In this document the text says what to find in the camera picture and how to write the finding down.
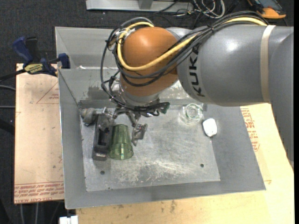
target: clamp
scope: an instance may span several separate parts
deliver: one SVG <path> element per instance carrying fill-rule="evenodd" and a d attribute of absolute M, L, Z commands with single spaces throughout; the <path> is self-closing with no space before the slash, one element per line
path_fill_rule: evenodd
<path fill-rule="evenodd" d="M 41 58 L 35 37 L 30 37 L 26 40 L 25 37 L 18 38 L 13 43 L 13 49 L 25 60 L 23 72 L 27 72 L 31 75 L 47 74 L 57 76 L 57 69 L 51 65 L 53 62 L 60 62 L 60 68 L 69 69 L 71 67 L 69 57 L 65 53 L 59 54 L 58 58 L 50 61 Z"/>

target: orange device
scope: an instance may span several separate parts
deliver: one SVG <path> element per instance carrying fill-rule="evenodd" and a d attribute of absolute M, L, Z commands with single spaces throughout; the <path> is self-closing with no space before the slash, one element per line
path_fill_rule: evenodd
<path fill-rule="evenodd" d="M 276 0 L 247 0 L 251 7 L 263 18 L 281 19 L 286 14 Z"/>

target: cardboard sheet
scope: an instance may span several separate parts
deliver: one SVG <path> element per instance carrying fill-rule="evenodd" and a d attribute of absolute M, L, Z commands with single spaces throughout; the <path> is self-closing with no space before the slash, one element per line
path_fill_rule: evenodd
<path fill-rule="evenodd" d="M 58 79 L 16 77 L 14 203 L 64 199 Z"/>

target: green plastic cup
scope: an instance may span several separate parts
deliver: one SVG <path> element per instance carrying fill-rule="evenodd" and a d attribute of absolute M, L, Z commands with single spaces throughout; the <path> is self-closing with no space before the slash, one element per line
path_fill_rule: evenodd
<path fill-rule="evenodd" d="M 116 160 L 125 160 L 133 156 L 134 152 L 128 126 L 116 125 L 113 127 L 108 154 L 110 158 Z"/>

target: dark floor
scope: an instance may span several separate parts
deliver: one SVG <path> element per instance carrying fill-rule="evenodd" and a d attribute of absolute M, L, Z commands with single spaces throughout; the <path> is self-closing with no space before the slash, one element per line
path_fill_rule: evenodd
<path fill-rule="evenodd" d="M 137 16 L 151 18 L 156 26 L 178 26 L 191 28 L 195 16 L 177 18 L 164 13 L 152 16 L 150 13 L 86 11 L 86 0 L 0 0 L 0 76 L 14 72 L 15 64 L 23 60 L 12 50 L 12 43 L 20 36 L 36 36 L 43 56 L 56 57 L 54 28 L 115 28 L 122 22 Z M 224 0 L 228 7 L 234 0 Z M 278 0 L 287 13 L 285 21 L 275 21 L 277 25 L 294 26 L 294 0 Z M 248 4 L 241 0 L 235 11 L 247 10 Z M 203 19 L 195 27 L 206 25 L 211 19 Z M 15 87 L 15 79 L 1 83 Z M 0 89 L 0 106 L 14 105 L 15 93 Z M 14 109 L 0 108 L 0 122 L 14 126 Z M 14 186 L 14 135 L 0 129 L 0 199 L 7 215 L 15 224 L 21 223 L 21 207 L 13 204 Z M 37 206 L 24 205 L 26 223 L 34 223 Z M 64 209 L 64 203 L 48 202 L 38 205 L 38 223 L 56 223 L 59 216 L 70 214 Z"/>

